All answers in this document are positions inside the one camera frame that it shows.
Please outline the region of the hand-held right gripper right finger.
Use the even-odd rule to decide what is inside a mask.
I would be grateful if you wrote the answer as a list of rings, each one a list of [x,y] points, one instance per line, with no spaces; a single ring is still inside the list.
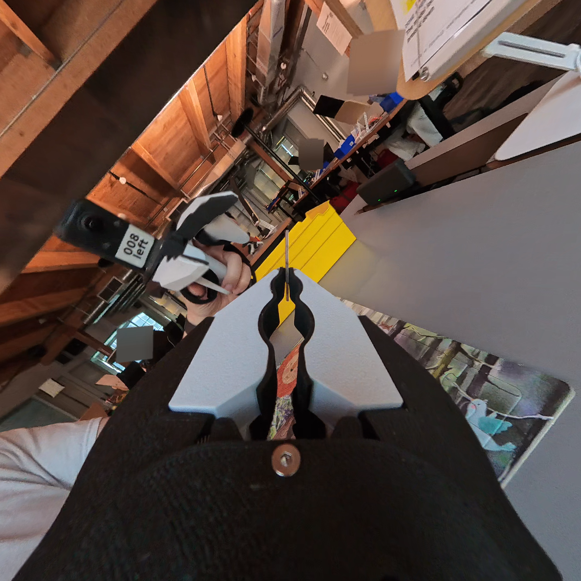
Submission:
[[[398,409],[403,399],[355,312],[291,268],[290,299],[299,346],[292,392],[294,437],[323,439],[363,411]]]

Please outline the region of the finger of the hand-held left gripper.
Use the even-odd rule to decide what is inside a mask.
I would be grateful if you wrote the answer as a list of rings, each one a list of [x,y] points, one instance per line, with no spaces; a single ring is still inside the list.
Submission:
[[[237,201],[231,191],[195,198],[177,223],[177,235],[185,239],[239,239],[238,224],[226,215]]]
[[[180,291],[196,282],[209,268],[209,257],[197,246],[187,246],[178,257],[161,259],[155,282],[165,289]]]

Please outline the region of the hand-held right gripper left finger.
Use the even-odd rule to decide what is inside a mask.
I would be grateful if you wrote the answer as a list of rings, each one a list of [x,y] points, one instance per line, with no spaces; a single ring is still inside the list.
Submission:
[[[234,421],[245,439],[265,440],[277,398],[274,349],[286,269],[270,272],[209,321],[202,340],[169,401],[172,412]]]

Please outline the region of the animal jigsaw puzzle board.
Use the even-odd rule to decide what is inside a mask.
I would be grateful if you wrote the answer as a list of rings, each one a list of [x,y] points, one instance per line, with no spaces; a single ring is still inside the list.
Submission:
[[[575,396],[564,381],[346,299],[431,373],[505,487]]]

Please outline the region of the adjacent grey desk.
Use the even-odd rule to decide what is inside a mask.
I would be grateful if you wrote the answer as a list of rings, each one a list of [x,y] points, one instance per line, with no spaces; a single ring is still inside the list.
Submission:
[[[405,161],[405,166],[422,186],[485,166],[563,76],[564,73],[546,83],[533,81],[510,93],[496,107],[480,107],[462,114],[459,121],[453,122],[453,128],[459,129],[457,133]]]

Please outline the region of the person's left hand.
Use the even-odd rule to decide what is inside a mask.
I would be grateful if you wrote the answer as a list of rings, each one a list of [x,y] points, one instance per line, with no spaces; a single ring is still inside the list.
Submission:
[[[205,304],[196,304],[188,300],[186,304],[186,319],[193,325],[200,324],[204,318],[215,316],[220,310],[233,302],[243,293],[251,282],[251,268],[243,263],[240,255],[235,251],[224,250],[223,245],[207,246],[194,243],[208,256],[213,257],[227,267],[227,273],[222,280],[222,287],[230,294],[218,294],[217,298]]]

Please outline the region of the black light stand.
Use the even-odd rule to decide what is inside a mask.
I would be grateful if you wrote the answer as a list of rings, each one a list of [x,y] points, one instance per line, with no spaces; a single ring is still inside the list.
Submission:
[[[257,143],[259,148],[264,151],[272,160],[275,160],[279,165],[286,170],[286,172],[293,178],[294,182],[301,188],[303,188],[309,195],[314,197],[319,203],[326,201],[325,197],[318,195],[318,193],[313,192],[313,190],[307,185],[307,183],[300,178],[300,176],[291,169],[290,165],[285,162],[271,147],[269,147],[263,139],[250,127],[250,123],[253,119],[253,108],[246,108],[234,121],[233,127],[230,134],[233,138],[239,138],[243,133],[248,133],[254,143]]]

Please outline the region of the yellow plastic bin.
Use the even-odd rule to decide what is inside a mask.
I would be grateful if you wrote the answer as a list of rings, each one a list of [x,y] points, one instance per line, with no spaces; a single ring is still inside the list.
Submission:
[[[353,330],[357,316],[318,285],[351,247],[356,237],[329,202],[310,210],[289,234],[289,300],[285,298],[285,242],[280,242],[255,269],[266,280],[264,311],[258,327],[266,344],[280,323],[295,311],[296,328],[306,341],[331,341],[340,329]]]

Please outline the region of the black box with green light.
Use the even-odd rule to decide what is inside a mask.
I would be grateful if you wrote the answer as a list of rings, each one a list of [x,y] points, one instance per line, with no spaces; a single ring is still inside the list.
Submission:
[[[367,205],[377,205],[402,194],[417,182],[414,173],[398,158],[357,188]]]

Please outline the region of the white paper notice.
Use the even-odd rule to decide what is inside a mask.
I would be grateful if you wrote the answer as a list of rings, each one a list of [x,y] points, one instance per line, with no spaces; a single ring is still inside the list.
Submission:
[[[323,4],[316,26],[339,54],[346,53],[352,40],[352,34],[327,4]]]

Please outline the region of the instruction sheet on stand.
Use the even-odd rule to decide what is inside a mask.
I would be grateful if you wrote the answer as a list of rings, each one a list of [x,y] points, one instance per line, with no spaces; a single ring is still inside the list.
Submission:
[[[427,79],[406,81],[400,70],[396,91],[405,99],[424,97],[453,73],[468,76],[485,60],[483,49],[500,34],[526,32],[559,1],[490,1],[428,61]]]

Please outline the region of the printed instruction sheet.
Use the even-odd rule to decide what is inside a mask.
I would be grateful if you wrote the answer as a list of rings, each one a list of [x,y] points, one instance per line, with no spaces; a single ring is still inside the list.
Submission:
[[[489,1],[390,1],[403,30],[404,78],[409,81]]]

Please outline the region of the white metal stand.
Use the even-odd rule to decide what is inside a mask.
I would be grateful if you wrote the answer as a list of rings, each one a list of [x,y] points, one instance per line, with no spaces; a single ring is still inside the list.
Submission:
[[[494,154],[495,162],[553,149],[580,135],[580,45],[504,32],[482,53],[565,71]]]

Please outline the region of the metal ventilation duct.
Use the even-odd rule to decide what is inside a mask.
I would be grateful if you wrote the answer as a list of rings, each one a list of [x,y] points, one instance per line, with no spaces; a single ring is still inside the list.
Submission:
[[[263,115],[258,133],[264,136],[295,104],[310,102],[312,93],[295,80],[312,10],[305,1],[261,1],[249,16],[247,33],[247,94]]]

